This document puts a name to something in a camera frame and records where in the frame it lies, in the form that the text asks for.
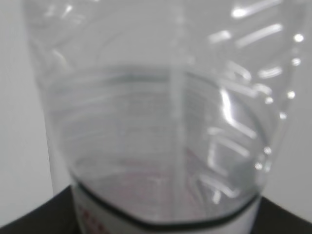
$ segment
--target white label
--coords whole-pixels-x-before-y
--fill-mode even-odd
[[[97,205],[79,186],[73,187],[75,208],[83,234],[156,234],[130,224]],[[249,234],[258,210],[253,203],[239,218],[214,229],[181,232],[183,234]]]

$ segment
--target water bottle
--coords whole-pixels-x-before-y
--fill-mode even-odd
[[[248,234],[308,0],[24,0],[84,234]]]

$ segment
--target black stripe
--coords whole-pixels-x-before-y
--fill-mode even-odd
[[[208,221],[200,221],[200,222],[193,222],[193,223],[176,223],[176,224],[152,224],[147,223],[141,220],[138,220],[131,215],[123,212],[122,210],[116,208],[115,206],[103,201],[103,199],[96,196],[94,193],[89,191],[82,183],[77,181],[77,186],[85,192],[97,205],[101,206],[108,212],[112,213],[118,218],[123,219],[124,221],[138,227],[139,229],[143,229],[150,232],[187,232],[187,231],[194,231],[200,229],[210,229],[210,228],[217,228],[223,226],[231,221],[234,221],[238,218],[241,214],[243,214],[250,206],[252,206],[260,195],[255,195],[247,204],[245,204],[242,208],[237,210],[236,212],[228,215],[226,217],[212,219]]]

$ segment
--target black table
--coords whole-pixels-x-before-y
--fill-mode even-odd
[[[0,234],[80,234],[70,188],[30,214],[0,229]],[[312,234],[312,224],[262,198],[252,234]]]

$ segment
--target bottle label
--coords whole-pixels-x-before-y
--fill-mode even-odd
[[[73,187],[78,222],[83,234],[249,234],[260,199],[258,198],[237,218],[213,228],[188,228],[185,231],[148,230],[101,206],[81,187]]]

